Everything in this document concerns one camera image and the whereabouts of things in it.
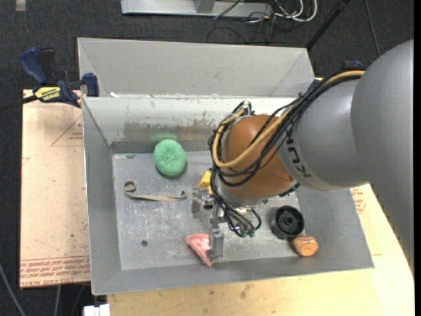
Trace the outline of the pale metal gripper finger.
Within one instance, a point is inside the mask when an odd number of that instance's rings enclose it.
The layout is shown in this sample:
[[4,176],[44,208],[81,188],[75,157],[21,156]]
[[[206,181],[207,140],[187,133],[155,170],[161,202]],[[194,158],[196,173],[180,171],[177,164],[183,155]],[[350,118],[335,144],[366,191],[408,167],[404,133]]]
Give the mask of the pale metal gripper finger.
[[224,233],[219,227],[212,226],[209,232],[209,258],[215,260],[224,253]]
[[191,212],[193,214],[199,213],[202,209],[210,210],[214,207],[214,198],[208,192],[194,192],[191,201]]

